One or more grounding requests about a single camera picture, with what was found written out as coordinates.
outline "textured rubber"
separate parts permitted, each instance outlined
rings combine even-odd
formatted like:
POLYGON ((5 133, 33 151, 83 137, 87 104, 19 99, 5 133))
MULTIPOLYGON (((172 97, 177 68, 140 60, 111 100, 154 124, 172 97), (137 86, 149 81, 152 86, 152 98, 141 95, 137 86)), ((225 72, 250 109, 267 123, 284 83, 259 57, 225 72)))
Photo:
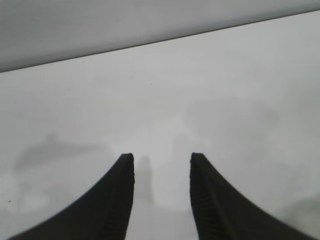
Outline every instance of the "textured rubber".
POLYGON ((255 206, 201 153, 191 156, 190 198, 199 240, 313 240, 255 206))
POLYGON ((123 154, 76 202, 10 240, 124 240, 134 182, 134 157, 123 154))

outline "white surface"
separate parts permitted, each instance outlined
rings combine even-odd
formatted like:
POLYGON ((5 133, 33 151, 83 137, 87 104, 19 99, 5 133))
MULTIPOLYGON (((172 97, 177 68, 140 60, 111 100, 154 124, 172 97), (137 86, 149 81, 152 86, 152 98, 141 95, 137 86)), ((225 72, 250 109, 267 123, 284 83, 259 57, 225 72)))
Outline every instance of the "white surface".
POLYGON ((0 0, 0 72, 319 9, 320 0, 0 0))
POLYGON ((197 239, 191 152, 319 237, 319 21, 315 12, 1 73, 0 239, 64 208, 127 152, 137 177, 128 240, 197 239))

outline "white floor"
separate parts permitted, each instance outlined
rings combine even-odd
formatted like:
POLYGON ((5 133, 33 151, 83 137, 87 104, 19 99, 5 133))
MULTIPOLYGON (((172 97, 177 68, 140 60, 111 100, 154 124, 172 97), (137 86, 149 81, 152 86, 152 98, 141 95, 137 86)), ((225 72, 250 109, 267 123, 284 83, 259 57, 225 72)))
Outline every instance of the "white floor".
POLYGON ((189 160, 320 238, 320 12, 0 73, 0 239, 135 156, 128 240, 195 240, 189 160))

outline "gray wall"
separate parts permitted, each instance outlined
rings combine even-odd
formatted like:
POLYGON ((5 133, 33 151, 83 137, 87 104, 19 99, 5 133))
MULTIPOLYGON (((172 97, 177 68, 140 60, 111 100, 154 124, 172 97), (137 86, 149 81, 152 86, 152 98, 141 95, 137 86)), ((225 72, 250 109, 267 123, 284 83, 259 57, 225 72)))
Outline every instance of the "gray wall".
POLYGON ((320 9, 320 0, 0 0, 0 72, 320 9))

